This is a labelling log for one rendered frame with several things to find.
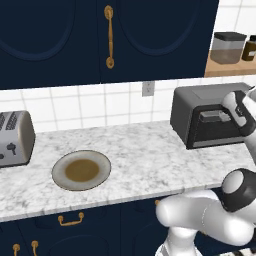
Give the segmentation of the navy wall cupboard door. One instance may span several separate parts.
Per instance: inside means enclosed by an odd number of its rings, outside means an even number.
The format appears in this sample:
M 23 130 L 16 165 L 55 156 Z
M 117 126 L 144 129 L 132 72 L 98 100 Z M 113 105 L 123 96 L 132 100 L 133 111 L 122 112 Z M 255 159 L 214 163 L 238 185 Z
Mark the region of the navy wall cupboard door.
M 99 82 L 96 0 L 0 0 L 0 90 Z
M 219 0 L 97 0 L 103 83 L 199 78 L 205 73 Z M 108 20 L 113 8 L 114 67 Z

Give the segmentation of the navy drawer front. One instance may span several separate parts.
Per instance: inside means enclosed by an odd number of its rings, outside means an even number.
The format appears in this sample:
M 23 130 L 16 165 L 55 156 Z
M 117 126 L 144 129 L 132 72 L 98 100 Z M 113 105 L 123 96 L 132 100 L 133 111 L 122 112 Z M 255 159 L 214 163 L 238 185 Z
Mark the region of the navy drawer front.
M 157 220 L 155 209 L 155 199 L 121 205 L 121 256 L 155 256 L 168 232 Z
M 57 220 L 59 215 L 64 216 L 66 221 L 76 220 L 78 213 L 84 213 L 83 222 L 76 226 L 62 227 Z M 23 237 L 26 234 L 60 232 L 61 234 L 102 234 L 119 225 L 120 206 L 100 206 L 82 210 L 55 213 L 45 216 L 37 216 L 19 220 L 17 225 Z

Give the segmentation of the clear jar with black lid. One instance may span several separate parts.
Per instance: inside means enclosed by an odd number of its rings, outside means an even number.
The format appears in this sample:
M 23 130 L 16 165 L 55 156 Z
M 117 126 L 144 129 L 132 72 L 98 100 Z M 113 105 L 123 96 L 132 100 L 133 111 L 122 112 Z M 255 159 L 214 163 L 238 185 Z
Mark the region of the clear jar with black lid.
M 215 32 L 210 52 L 212 61 L 218 64 L 239 62 L 246 35 L 238 32 Z

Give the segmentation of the grey wall socket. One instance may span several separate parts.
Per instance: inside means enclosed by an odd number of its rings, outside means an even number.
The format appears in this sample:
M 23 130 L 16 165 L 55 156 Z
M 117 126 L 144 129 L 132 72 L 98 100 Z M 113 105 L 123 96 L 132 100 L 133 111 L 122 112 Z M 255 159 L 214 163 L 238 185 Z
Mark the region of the grey wall socket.
M 155 82 L 154 81 L 144 81 L 142 83 L 142 96 L 153 96 L 155 90 Z

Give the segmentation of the silver toaster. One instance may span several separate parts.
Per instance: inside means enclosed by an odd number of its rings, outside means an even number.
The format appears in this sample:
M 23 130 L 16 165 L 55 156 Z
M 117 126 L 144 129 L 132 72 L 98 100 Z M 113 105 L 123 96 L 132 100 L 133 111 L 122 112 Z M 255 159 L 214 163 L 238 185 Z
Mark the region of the silver toaster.
M 28 111 L 0 112 L 0 168 L 28 164 L 35 138 Z

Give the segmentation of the wooden shelf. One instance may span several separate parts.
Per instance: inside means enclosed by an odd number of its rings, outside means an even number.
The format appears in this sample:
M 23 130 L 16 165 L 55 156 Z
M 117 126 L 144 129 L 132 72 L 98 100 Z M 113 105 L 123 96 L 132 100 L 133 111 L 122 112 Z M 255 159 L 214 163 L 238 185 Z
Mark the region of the wooden shelf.
M 204 77 L 256 75 L 256 58 L 253 61 L 240 60 L 235 64 L 219 64 L 208 58 Z

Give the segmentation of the navy base cupboard door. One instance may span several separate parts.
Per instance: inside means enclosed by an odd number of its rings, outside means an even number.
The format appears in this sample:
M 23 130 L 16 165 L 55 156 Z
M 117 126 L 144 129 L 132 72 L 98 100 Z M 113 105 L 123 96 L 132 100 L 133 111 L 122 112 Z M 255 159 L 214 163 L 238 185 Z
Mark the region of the navy base cupboard door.
M 13 245 L 19 244 L 20 251 L 17 256 L 23 256 L 23 241 L 15 222 L 0 223 L 0 256 L 14 256 Z
M 121 256 L 119 239 L 105 234 L 32 233 L 26 234 L 24 239 L 32 256 L 33 240 L 39 243 L 38 256 Z

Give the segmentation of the grey plate with brown centre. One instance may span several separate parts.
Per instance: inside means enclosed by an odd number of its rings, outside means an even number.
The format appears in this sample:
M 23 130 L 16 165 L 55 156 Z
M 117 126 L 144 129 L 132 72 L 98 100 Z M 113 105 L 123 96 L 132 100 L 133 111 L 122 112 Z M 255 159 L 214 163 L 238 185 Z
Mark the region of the grey plate with brown centre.
M 101 185 L 111 173 L 111 162 L 94 150 L 79 150 L 61 157 L 52 168 L 52 179 L 60 188 L 85 191 Z

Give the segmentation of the dark brown jar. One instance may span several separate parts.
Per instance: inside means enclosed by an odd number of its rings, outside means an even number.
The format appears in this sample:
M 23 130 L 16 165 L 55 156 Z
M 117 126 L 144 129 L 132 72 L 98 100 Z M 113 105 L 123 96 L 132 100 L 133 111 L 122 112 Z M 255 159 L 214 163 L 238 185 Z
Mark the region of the dark brown jar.
M 251 35 L 245 44 L 241 59 L 244 61 L 252 61 L 256 55 L 256 35 Z

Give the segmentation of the dark grey toaster oven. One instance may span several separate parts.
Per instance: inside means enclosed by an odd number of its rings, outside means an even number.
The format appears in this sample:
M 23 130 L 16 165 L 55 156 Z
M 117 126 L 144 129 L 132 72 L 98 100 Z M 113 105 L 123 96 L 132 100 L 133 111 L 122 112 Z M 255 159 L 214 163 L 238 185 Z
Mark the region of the dark grey toaster oven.
M 177 87 L 170 125 L 187 149 L 242 143 L 238 128 L 221 102 L 229 92 L 249 89 L 243 82 Z

